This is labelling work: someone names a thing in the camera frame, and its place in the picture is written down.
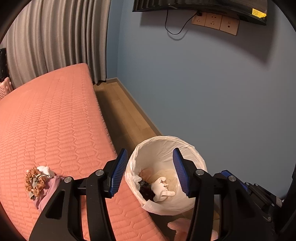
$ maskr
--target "television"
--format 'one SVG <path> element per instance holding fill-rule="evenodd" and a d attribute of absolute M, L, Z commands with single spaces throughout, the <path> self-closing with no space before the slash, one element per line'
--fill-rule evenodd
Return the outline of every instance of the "television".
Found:
<path fill-rule="evenodd" d="M 186 9 L 266 25 L 267 0 L 135 0 L 133 12 Z"/>

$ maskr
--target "trash can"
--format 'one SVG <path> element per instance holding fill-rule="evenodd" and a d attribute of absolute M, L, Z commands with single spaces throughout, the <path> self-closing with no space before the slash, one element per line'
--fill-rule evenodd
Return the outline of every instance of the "trash can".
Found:
<path fill-rule="evenodd" d="M 178 215 L 194 207 L 195 198 L 188 198 L 182 191 L 174 163 L 173 150 L 179 148 L 182 156 L 194 162 L 199 169 L 207 171 L 205 161 L 194 146 L 172 136 L 156 136 L 138 144 L 132 153 L 125 172 L 125 180 L 140 202 L 143 209 L 158 215 Z M 166 177 L 168 190 L 174 191 L 175 195 L 164 201 L 146 201 L 141 193 L 139 182 L 140 175 L 149 172 L 149 183 L 156 181 L 159 177 Z"/>

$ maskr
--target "quilted mattress cover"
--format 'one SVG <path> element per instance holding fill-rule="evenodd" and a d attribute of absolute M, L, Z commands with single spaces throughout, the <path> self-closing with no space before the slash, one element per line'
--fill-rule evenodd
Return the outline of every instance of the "quilted mattress cover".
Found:
<path fill-rule="evenodd" d="M 0 116 L 0 202 L 28 240 L 39 211 L 24 188 L 26 170 L 49 166 L 79 179 L 117 155 L 86 64 L 52 71 L 17 88 L 0 101 Z M 124 178 L 107 207 L 117 241 L 165 240 Z M 82 226 L 89 240 L 85 197 Z"/>

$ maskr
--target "curtain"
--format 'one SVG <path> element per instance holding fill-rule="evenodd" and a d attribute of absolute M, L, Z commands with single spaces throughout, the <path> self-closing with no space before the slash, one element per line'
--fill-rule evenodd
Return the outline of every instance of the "curtain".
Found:
<path fill-rule="evenodd" d="M 95 83 L 106 80 L 109 7 L 110 0 L 32 0 L 0 44 L 14 87 L 78 63 Z"/>

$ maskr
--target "wooden floor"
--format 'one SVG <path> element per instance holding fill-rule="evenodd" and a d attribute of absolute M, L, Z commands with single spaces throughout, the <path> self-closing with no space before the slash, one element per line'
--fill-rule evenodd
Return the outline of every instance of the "wooden floor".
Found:
<path fill-rule="evenodd" d="M 139 143 L 156 136 L 117 82 L 94 85 L 94 90 L 117 153 L 125 148 L 130 156 Z"/>

